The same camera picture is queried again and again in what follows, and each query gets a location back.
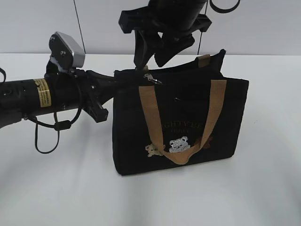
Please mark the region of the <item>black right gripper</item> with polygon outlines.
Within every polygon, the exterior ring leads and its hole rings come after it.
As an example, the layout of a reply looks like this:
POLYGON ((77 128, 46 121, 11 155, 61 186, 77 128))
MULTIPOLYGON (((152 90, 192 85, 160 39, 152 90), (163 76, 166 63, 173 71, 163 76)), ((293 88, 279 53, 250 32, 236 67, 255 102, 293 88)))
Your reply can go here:
POLYGON ((195 31, 206 32, 212 21, 200 11, 206 0, 150 0, 145 7, 123 10, 119 25, 123 33, 135 32, 136 68, 144 68, 155 54, 162 67, 191 47, 195 31))

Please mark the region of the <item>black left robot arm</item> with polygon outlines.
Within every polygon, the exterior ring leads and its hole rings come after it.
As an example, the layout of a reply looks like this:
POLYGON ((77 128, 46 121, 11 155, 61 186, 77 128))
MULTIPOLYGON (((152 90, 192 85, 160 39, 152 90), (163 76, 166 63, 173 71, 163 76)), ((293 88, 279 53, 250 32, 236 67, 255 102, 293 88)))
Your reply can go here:
POLYGON ((95 122, 107 120, 103 104, 114 97, 118 83, 113 77, 91 70, 71 68, 60 71, 48 62, 43 78, 4 81, 0 84, 0 126, 30 120, 56 131, 70 129, 85 111, 95 122), (71 120, 54 124, 40 122, 40 115, 76 110, 71 120))

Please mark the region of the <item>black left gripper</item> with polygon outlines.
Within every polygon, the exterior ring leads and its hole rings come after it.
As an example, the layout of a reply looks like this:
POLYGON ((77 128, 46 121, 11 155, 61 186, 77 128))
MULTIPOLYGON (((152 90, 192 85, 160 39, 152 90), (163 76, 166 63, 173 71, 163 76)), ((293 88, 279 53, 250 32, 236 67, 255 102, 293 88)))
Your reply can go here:
POLYGON ((103 104, 112 99, 118 89, 114 77, 92 70, 70 69, 67 73, 60 72, 50 60, 46 66, 46 81, 53 111, 83 110, 95 122, 107 120, 108 110, 103 108, 103 104))

